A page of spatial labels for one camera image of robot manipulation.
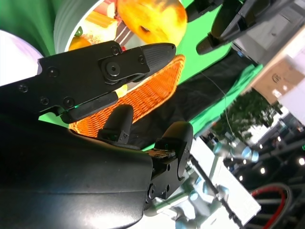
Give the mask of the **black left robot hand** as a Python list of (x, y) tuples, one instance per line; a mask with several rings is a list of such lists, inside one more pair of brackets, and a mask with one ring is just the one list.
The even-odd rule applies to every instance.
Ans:
[(186, 7), (188, 22), (219, 11), (211, 31), (196, 45), (198, 55), (204, 55), (228, 44), (261, 23), (270, 20), (292, 0), (194, 0)]

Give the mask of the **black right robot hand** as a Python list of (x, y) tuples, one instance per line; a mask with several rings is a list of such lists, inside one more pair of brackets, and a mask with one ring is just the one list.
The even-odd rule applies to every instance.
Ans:
[(36, 76), (0, 88), (0, 226), (3, 229), (126, 229), (154, 198), (184, 180), (193, 140), (175, 122), (151, 151), (128, 144), (133, 107), (114, 109), (97, 137), (70, 124), (117, 103), (116, 89), (163, 70), (176, 47), (157, 43), (123, 51), (104, 42), (39, 60)]

